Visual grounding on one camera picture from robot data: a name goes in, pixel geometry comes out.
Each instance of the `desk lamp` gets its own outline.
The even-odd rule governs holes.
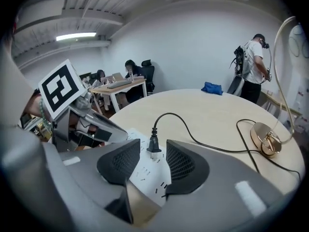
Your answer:
[[[289,24],[290,22],[295,21],[295,16],[292,16],[288,19],[286,19],[281,27],[279,28],[276,38],[275,38],[275,46],[274,46],[274,72],[276,77],[276,82],[279,87],[279,92],[281,94],[281,97],[283,99],[283,102],[286,106],[286,110],[289,114],[289,118],[291,121],[291,135],[286,140],[279,139],[278,135],[274,132],[274,128],[272,129],[268,125],[257,122],[250,130],[251,138],[255,144],[255,146],[267,157],[272,158],[277,153],[281,151],[281,146],[283,144],[288,143],[294,133],[294,122],[292,119],[291,111],[289,106],[287,105],[286,99],[283,95],[282,88],[280,86],[279,80],[278,80],[278,73],[277,73],[277,67],[276,67],[276,47],[278,44],[278,38],[281,35],[281,32],[283,28]],[[309,79],[309,44],[308,40],[306,38],[306,35],[300,26],[300,24],[297,24],[295,27],[292,28],[290,35],[289,35],[289,53],[291,58],[292,66],[295,67],[303,77]]]

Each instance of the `white t-shirt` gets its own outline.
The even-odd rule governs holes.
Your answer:
[[[251,68],[247,76],[244,77],[245,80],[251,83],[260,84],[263,81],[263,73],[259,71],[257,66],[254,63],[254,56],[260,56],[263,58],[263,49],[262,45],[256,41],[249,41],[245,44],[248,52],[248,62]]]

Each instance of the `gold lamp base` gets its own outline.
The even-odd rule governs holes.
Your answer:
[[[270,135],[278,138],[272,129],[263,123],[257,122],[250,130],[252,141],[258,150],[266,157],[273,158],[281,151],[281,144]]]

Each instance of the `blue cloth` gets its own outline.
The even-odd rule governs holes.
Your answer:
[[[201,89],[202,91],[205,91],[210,94],[217,94],[222,95],[223,91],[221,89],[221,85],[212,84],[209,82],[205,82],[204,87]]]

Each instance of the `woman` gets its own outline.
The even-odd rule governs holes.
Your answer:
[[[132,81],[130,77],[130,72],[132,72],[134,80],[146,78],[146,75],[144,74],[142,68],[140,66],[137,66],[132,60],[128,60],[125,63],[125,67],[126,71],[128,72],[128,74],[126,75],[126,79]],[[141,85],[131,88],[126,93],[126,99],[129,103],[133,103],[141,97],[144,97],[143,88]]]
[[[92,88],[105,85],[106,81],[107,81],[107,79],[105,78],[105,72],[103,70],[98,70],[97,71],[97,79],[94,81]],[[104,99],[104,109],[105,109],[105,111],[108,111],[109,110],[108,106],[111,104],[110,96],[101,94],[101,97],[103,97],[103,99]]]

